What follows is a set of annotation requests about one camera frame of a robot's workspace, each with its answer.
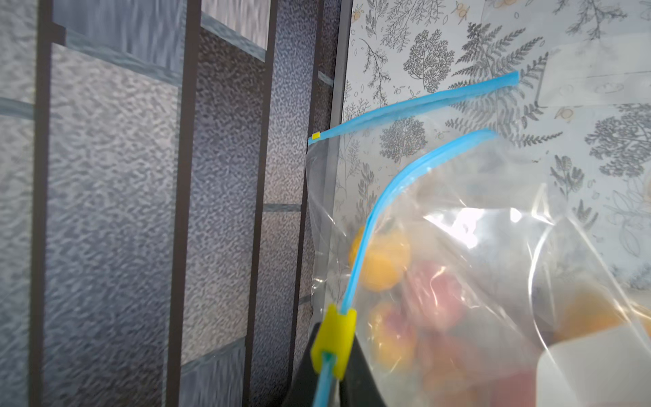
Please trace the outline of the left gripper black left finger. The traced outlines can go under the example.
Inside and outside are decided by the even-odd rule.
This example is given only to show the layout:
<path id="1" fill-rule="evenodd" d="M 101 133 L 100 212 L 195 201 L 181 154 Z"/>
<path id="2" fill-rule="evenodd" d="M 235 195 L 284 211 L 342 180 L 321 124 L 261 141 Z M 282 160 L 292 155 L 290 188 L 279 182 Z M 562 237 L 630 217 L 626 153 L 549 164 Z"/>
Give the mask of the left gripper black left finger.
<path id="1" fill-rule="evenodd" d="M 310 351 L 319 328 L 320 325 L 314 325 L 312 328 L 308 344 L 294 374 L 291 387 L 281 404 L 282 407 L 311 407 L 313 405 L 319 375 L 312 366 Z"/>

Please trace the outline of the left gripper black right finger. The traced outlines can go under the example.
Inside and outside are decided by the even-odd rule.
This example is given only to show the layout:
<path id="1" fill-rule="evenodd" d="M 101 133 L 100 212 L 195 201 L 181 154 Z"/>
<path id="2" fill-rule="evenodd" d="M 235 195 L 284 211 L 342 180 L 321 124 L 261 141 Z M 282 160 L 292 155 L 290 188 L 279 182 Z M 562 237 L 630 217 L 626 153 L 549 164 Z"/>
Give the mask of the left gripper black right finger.
<path id="1" fill-rule="evenodd" d="M 357 337 L 339 383 L 339 400 L 342 407 L 386 407 Z"/>

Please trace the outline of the yellow wrinkled peach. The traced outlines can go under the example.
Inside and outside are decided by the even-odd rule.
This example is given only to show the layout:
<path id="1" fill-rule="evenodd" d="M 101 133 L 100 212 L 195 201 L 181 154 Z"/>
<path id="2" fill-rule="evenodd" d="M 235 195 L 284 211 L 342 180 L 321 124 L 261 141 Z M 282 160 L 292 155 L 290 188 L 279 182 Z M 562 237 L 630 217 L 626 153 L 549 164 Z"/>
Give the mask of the yellow wrinkled peach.
<path id="1" fill-rule="evenodd" d="M 484 358 L 459 337 L 429 335 L 418 345 L 421 388 L 428 406 L 480 406 L 487 378 Z"/>

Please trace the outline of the pink peach with leaf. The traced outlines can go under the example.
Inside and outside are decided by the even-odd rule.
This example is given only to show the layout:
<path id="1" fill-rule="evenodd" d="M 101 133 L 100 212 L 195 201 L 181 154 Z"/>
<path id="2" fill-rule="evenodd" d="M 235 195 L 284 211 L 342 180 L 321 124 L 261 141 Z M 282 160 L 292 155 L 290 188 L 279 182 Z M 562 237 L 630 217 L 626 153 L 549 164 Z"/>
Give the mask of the pink peach with leaf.
<path id="1" fill-rule="evenodd" d="M 436 262 L 415 263 L 405 274 L 402 291 L 406 313 L 418 327 L 446 332 L 466 313 L 461 284 Z"/>

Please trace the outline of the yellow peach green leaf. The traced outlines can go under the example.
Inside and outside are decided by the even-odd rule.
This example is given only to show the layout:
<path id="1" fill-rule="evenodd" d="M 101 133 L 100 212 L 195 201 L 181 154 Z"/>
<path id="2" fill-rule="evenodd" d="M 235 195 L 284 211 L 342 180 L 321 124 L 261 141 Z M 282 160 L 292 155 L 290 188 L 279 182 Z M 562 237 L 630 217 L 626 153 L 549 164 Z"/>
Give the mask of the yellow peach green leaf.
<path id="1" fill-rule="evenodd" d="M 378 233 L 367 247 L 359 283 L 372 292 L 387 291 L 402 280 L 410 263 L 410 239 L 402 230 Z"/>

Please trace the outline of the yellow peach top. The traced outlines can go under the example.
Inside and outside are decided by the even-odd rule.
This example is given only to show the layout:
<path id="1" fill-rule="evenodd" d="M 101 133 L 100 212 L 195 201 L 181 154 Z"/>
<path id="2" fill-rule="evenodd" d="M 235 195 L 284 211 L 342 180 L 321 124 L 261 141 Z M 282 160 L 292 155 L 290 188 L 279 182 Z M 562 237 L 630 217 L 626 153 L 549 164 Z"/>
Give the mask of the yellow peach top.
<path id="1" fill-rule="evenodd" d="M 603 332 L 637 318 L 650 337 L 650 309 L 631 301 L 630 307 L 615 305 L 597 289 L 582 288 L 560 313 L 554 341 L 561 342 Z"/>

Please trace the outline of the clear zip-top bag blue zipper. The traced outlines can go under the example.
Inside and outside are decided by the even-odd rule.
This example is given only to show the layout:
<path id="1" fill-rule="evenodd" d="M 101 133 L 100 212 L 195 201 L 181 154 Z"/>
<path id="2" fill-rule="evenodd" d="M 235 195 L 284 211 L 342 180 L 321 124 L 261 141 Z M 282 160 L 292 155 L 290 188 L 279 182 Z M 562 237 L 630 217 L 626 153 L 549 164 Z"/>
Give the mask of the clear zip-top bag blue zipper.
<path id="1" fill-rule="evenodd" d="M 475 149 L 489 129 L 547 177 L 620 286 L 650 303 L 650 4 L 352 1 L 341 122 L 309 141 L 317 315 L 360 287 L 370 218 L 389 225 L 403 170 Z"/>

